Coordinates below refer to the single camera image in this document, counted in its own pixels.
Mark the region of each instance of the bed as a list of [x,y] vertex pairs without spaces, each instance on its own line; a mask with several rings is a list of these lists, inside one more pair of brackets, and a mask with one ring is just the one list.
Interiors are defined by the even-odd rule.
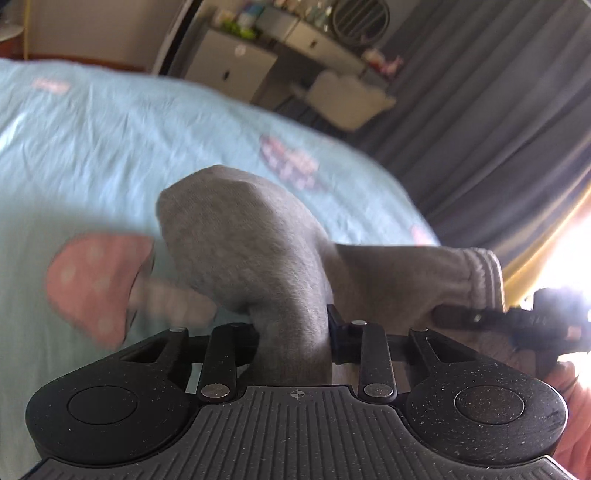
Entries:
[[[108,353],[48,305],[53,256],[82,232],[145,233],[155,271],[174,279],[156,199],[214,164],[283,185],[337,242],[437,242],[385,170],[289,120],[176,80],[0,60],[0,478],[38,459],[24,422],[32,394]],[[164,328],[138,319],[126,343]]]

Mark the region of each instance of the wooden baseboard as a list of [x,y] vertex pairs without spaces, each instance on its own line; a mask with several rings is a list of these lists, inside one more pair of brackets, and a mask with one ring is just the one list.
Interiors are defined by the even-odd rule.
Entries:
[[[16,60],[22,60],[22,56],[14,57]],[[123,72],[145,72],[142,67],[136,67],[134,65],[127,65],[124,63],[117,63],[115,61],[98,60],[98,59],[87,59],[84,57],[75,57],[70,55],[47,55],[33,53],[29,55],[30,60],[65,60],[73,61],[76,63],[83,63],[85,65],[97,65],[99,67],[106,67],[112,70],[121,70]]]

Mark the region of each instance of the pink polka dot pattern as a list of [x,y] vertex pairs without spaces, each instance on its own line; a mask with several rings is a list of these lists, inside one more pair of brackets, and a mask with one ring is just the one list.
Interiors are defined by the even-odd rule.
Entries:
[[46,275],[50,303],[97,343],[116,348],[125,340],[131,287],[151,263],[154,241],[142,235],[78,236],[56,255]]

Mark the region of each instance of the circular cap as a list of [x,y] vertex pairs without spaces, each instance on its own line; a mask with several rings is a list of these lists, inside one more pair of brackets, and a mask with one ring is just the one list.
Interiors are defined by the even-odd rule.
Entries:
[[363,391],[368,397],[373,398],[386,398],[394,393],[392,387],[383,383],[370,383]]
[[519,418],[525,405],[521,397],[511,390],[483,385],[458,393],[456,408],[478,423],[503,425]]
[[129,417],[138,407],[138,397],[121,387],[101,386],[72,397],[68,411],[76,420],[90,425],[109,425]]
[[212,383],[205,385],[201,389],[201,395],[207,398],[223,398],[230,393],[230,389],[221,383]]

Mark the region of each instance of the white cabinet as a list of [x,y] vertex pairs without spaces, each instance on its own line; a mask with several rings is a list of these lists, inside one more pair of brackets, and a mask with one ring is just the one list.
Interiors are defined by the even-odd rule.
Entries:
[[184,78],[250,103],[276,60],[273,53],[209,29]]

